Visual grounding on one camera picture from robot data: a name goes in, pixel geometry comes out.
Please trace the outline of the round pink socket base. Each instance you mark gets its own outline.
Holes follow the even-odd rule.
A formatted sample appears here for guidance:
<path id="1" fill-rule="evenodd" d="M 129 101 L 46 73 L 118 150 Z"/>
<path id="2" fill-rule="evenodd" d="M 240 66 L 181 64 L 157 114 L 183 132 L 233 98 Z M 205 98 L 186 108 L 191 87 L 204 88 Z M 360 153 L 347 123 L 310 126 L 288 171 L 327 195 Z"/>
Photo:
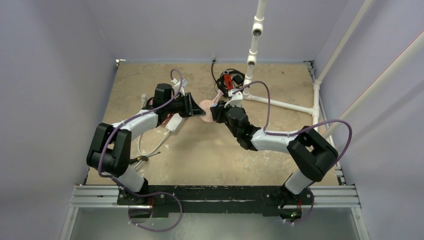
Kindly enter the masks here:
<path id="1" fill-rule="evenodd" d="M 206 112 L 206 114 L 205 115 L 203 115 L 203 116 L 200 116 L 200 118 L 204 121 L 204 122 L 206 122 L 206 123 L 211 123 L 211 122 L 213 122 L 214 120 L 213 120 L 213 115 L 212 115 L 212 112 L 211 112 L 211 106 L 213 106 L 215 104 L 215 102 L 214 101 L 212 101 L 212 100 L 208 100 L 208 99 L 205 99 L 205 100 L 203 100 L 200 104 L 199 104 L 199 106 L 203 109 L 203 110 L 205 110 L 205 112 Z"/>

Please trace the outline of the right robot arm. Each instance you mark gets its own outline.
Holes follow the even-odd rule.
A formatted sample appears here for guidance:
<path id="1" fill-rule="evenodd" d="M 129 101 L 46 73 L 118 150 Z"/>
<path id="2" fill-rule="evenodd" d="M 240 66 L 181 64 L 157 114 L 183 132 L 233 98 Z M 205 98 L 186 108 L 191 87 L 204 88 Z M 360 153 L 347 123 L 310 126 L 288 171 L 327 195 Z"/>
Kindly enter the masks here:
<path id="1" fill-rule="evenodd" d="M 218 104 L 210 108 L 212 119 L 224 123 L 239 145 L 250 151 L 274 151 L 289 154 L 298 169 L 282 185 L 280 196 L 288 204 L 300 198 L 312 183 L 320 182 L 336 163 L 339 153 L 314 128 L 305 126 L 301 133 L 266 132 L 250 123 L 242 107 Z"/>

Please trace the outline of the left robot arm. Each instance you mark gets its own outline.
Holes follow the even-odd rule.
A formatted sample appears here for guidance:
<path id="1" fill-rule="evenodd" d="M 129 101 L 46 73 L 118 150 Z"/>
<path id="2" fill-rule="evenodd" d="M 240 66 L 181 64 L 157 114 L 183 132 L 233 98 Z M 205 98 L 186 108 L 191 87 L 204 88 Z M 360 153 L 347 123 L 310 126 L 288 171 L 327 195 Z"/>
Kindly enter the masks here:
<path id="1" fill-rule="evenodd" d="M 142 205 L 149 199 L 149 184 L 130 166 L 131 142 L 159 127 L 170 115 L 189 118 L 205 114 L 191 93 L 181 93 L 168 83 L 159 83 L 152 103 L 139 113 L 118 123 L 100 123 L 96 127 L 86 163 L 101 177 L 111 178 L 126 187 L 130 191 L 130 199 Z"/>

